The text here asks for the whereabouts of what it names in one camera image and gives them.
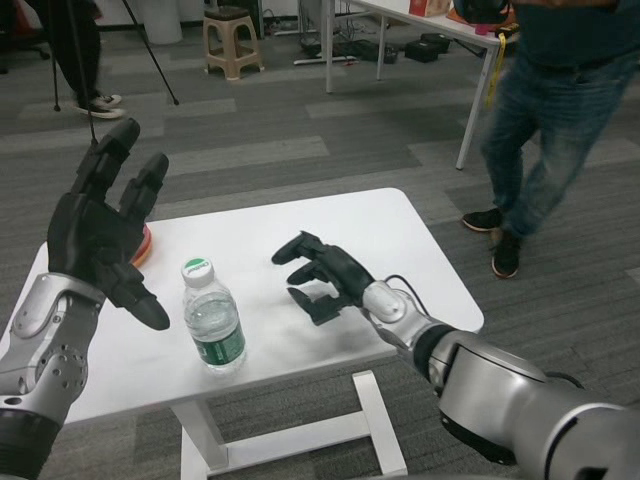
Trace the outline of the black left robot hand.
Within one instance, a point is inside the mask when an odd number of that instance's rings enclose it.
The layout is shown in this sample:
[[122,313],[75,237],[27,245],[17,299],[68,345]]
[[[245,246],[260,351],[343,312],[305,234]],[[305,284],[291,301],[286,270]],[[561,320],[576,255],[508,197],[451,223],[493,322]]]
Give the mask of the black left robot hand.
[[163,331],[170,326],[169,317],[131,260],[143,242],[145,220],[162,189],[167,156],[159,153],[147,161],[128,182],[118,209],[106,202],[139,134],[139,123],[127,118],[87,150],[48,227],[49,271],[92,285],[114,306]]

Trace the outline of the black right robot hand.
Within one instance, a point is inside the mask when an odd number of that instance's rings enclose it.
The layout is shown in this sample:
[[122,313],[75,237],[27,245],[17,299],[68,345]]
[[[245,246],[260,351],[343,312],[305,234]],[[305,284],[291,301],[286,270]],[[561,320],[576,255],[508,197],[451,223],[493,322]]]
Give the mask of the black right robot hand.
[[[375,279],[350,254],[336,245],[323,243],[309,232],[301,231],[273,254],[271,262],[284,265],[300,257],[309,262],[289,275],[287,291],[310,316],[314,325],[320,326],[337,318],[346,307],[363,307],[364,292]],[[312,300],[297,289],[297,286],[313,280],[331,284],[338,295],[324,295]]]

